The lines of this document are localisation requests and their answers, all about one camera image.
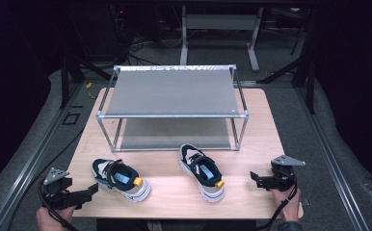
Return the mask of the person's right hand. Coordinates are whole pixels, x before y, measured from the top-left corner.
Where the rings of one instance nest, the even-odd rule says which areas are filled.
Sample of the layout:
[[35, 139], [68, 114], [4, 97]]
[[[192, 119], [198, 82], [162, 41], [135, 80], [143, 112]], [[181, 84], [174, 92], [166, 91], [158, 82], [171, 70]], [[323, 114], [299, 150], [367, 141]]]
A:
[[[281, 192], [279, 190], [271, 190], [275, 203], [279, 206], [290, 195], [290, 191]], [[299, 222], [299, 207], [300, 207], [301, 191], [297, 190], [296, 194], [289, 200], [285, 207], [281, 210], [281, 216], [285, 221]]]

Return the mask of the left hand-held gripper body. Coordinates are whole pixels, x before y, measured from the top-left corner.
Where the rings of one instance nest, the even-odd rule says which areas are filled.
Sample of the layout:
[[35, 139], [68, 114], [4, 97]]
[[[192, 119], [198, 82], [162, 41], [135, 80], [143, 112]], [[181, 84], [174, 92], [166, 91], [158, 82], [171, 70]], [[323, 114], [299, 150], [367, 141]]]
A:
[[51, 209], [63, 210], [77, 207], [78, 200], [67, 188], [72, 185], [68, 171], [52, 167], [39, 185], [40, 196]]

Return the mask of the aluminium floor rail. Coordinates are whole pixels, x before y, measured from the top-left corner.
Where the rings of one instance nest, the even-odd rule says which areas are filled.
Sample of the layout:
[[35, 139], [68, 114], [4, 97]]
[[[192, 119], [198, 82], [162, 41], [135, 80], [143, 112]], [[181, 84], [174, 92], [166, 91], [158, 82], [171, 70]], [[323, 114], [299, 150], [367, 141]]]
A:
[[305, 110], [306, 117], [311, 124], [317, 140], [321, 145], [324, 161], [335, 185], [335, 188], [339, 194], [339, 197], [342, 201], [342, 204], [346, 210], [346, 213], [354, 227], [354, 230], [370, 231], [366, 220], [359, 208], [359, 205], [357, 204], [355, 197], [349, 187], [349, 184], [345, 179], [337, 160], [334, 157], [332, 148], [328, 143], [328, 140], [323, 132], [317, 116], [311, 112], [309, 106], [306, 104], [306, 92], [303, 89], [295, 89], [295, 92], [299, 97], [302, 107]]
[[55, 166], [67, 168], [83, 131], [80, 100], [83, 87], [71, 88], [66, 106], [59, 107], [56, 90], [41, 110], [23, 143], [0, 174], [0, 231], [36, 231], [41, 206], [38, 182]]

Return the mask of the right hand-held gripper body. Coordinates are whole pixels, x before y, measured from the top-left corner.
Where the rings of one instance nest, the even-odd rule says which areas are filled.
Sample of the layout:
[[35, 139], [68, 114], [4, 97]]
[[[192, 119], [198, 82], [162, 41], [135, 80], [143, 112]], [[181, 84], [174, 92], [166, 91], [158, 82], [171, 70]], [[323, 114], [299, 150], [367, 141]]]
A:
[[287, 155], [281, 155], [271, 161], [271, 177], [263, 177], [265, 189], [277, 189], [281, 192], [287, 191], [296, 183], [293, 167], [304, 167], [304, 161], [297, 160]]

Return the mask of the navy and white sneaker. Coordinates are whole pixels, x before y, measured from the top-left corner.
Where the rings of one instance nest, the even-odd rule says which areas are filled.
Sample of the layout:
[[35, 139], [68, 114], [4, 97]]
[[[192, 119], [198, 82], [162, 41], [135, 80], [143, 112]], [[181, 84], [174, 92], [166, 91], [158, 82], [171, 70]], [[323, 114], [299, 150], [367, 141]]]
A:
[[215, 162], [195, 146], [185, 143], [179, 148], [179, 165], [198, 184], [200, 196], [209, 203], [222, 200], [225, 182]]
[[96, 159], [92, 163], [95, 181], [109, 190], [116, 190], [131, 202], [144, 201], [150, 184], [123, 160]]

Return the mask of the person's left hand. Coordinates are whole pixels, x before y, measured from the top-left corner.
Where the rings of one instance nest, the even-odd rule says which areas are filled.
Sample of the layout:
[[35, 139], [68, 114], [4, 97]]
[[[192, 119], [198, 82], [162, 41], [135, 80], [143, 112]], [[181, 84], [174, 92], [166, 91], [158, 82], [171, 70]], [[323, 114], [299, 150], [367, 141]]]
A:
[[[66, 221], [71, 221], [74, 210], [74, 207], [68, 207], [64, 210], [57, 210], [57, 213]], [[39, 231], [67, 231], [67, 229], [63, 227], [61, 223], [49, 215], [47, 208], [38, 208], [36, 218]]]

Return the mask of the grey metal shoe rack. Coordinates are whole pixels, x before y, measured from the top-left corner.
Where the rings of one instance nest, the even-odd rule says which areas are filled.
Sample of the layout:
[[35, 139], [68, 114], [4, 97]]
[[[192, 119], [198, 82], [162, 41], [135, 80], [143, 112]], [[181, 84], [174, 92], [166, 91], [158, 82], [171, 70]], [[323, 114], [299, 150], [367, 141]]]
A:
[[116, 65], [95, 114], [113, 152], [237, 151], [249, 116], [234, 64]]

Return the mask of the white metal table frame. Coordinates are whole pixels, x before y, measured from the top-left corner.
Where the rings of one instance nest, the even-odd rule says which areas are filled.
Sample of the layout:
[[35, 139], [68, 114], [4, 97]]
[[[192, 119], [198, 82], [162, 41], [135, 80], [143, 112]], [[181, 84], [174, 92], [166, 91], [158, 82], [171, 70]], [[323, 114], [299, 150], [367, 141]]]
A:
[[232, 30], [251, 31], [251, 40], [246, 44], [250, 64], [253, 72], [259, 71], [259, 64], [254, 46], [257, 40], [262, 10], [258, 14], [195, 14], [188, 13], [187, 7], [182, 7], [181, 16], [181, 53], [180, 64], [186, 65], [188, 61], [187, 30]]

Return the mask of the black metal stand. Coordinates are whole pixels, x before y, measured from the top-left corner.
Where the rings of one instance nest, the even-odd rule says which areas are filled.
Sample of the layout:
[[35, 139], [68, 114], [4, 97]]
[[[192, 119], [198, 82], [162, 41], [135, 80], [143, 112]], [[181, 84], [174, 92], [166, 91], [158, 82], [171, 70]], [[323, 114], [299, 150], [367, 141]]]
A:
[[60, 108], [63, 109], [69, 101], [69, 78], [72, 78], [74, 83], [83, 83], [85, 80], [82, 67], [88, 68], [100, 77], [109, 80], [110, 75], [101, 70], [94, 64], [75, 54], [65, 54], [62, 61], [61, 79], [62, 79], [62, 102]]
[[296, 69], [294, 77], [291, 81], [291, 85], [294, 88], [306, 86], [306, 106], [312, 114], [314, 113], [314, 61], [317, 57], [317, 52], [315, 51], [316, 40], [312, 36], [313, 26], [314, 20], [312, 18], [312, 10], [309, 10], [305, 16], [305, 27], [302, 29], [302, 32], [305, 32], [306, 36], [304, 38], [304, 43], [299, 58], [282, 69], [273, 72], [270, 76], [257, 81], [257, 84], [269, 84], [277, 80], [286, 72]]

